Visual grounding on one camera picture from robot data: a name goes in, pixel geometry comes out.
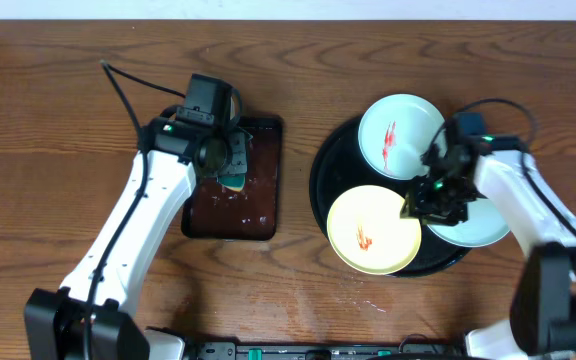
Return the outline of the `yellow plate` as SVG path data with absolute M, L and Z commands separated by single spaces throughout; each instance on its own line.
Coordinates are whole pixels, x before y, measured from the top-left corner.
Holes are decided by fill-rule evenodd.
M 421 247 L 421 225 L 403 219 L 404 198 L 376 185 L 351 188 L 333 202 L 326 220 L 328 239 L 350 267 L 371 275 L 398 272 Z

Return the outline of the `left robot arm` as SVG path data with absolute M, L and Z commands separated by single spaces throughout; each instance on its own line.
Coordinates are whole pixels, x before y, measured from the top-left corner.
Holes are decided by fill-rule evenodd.
M 133 318 L 145 276 L 200 171 L 244 165 L 240 127 L 156 117 L 137 130 L 138 153 L 122 194 L 76 268 L 55 291 L 35 289 L 24 308 L 34 359 L 180 359 L 186 343 Z

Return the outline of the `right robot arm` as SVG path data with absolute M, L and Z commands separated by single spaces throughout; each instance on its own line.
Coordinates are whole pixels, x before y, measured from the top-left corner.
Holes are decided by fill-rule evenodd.
M 438 130 L 401 210 L 425 225 L 454 226 L 468 203 L 492 202 L 526 264 L 509 317 L 470 331 L 465 352 L 477 359 L 555 359 L 576 354 L 576 216 L 544 181 L 516 136 L 490 135 L 481 115 L 460 112 Z

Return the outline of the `green yellow sponge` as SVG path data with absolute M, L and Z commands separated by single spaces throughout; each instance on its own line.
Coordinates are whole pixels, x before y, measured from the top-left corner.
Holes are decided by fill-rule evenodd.
M 235 192 L 243 190 L 248 171 L 248 145 L 251 140 L 252 135 L 239 127 L 229 133 L 226 163 L 217 176 L 217 182 L 223 187 Z

